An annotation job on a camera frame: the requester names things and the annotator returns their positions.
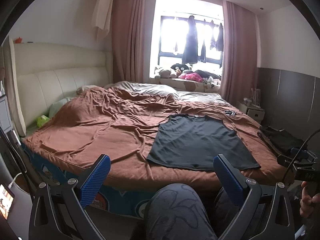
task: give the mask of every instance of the patterned pants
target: patterned pants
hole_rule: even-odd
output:
[[[185,184],[171,184],[159,190],[146,206],[146,239],[216,240],[238,211],[222,189],[214,201],[210,224],[198,194]]]

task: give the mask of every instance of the black folded clothes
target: black folded clothes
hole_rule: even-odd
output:
[[[175,114],[159,125],[147,160],[171,168],[214,171],[213,159],[223,154],[239,170],[260,168],[236,131],[212,117]]]
[[[290,156],[292,148],[300,149],[304,141],[300,140],[286,130],[276,130],[272,127],[261,126],[258,136],[269,146],[272,152],[278,156],[280,154]]]

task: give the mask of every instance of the person's hand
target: person's hand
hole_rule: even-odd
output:
[[[302,189],[302,199],[300,201],[300,215],[303,218],[308,218],[314,210],[312,204],[320,204],[320,193],[315,195],[313,198],[310,197],[307,191],[308,182],[304,181],[301,184]]]

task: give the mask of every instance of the drawer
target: drawer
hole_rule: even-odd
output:
[[[249,109],[247,115],[254,120],[263,120],[264,111]]]
[[[239,101],[237,102],[236,108],[238,108],[242,113],[247,114],[248,107],[244,104],[241,104]]]

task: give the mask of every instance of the brown bedsheet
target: brown bedsheet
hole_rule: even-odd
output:
[[[223,110],[237,111],[226,116]],[[147,162],[158,124],[169,115],[185,113],[222,119],[237,135],[261,169],[242,173],[261,184],[275,184],[285,168],[257,136],[259,124],[227,104],[175,101],[129,93],[118,88],[92,88],[65,104],[41,129],[24,143],[63,170],[79,174],[100,154],[111,158],[111,171],[105,185],[122,190],[154,192],[170,183],[185,183],[198,191],[217,190],[220,182],[214,172],[166,168]]]

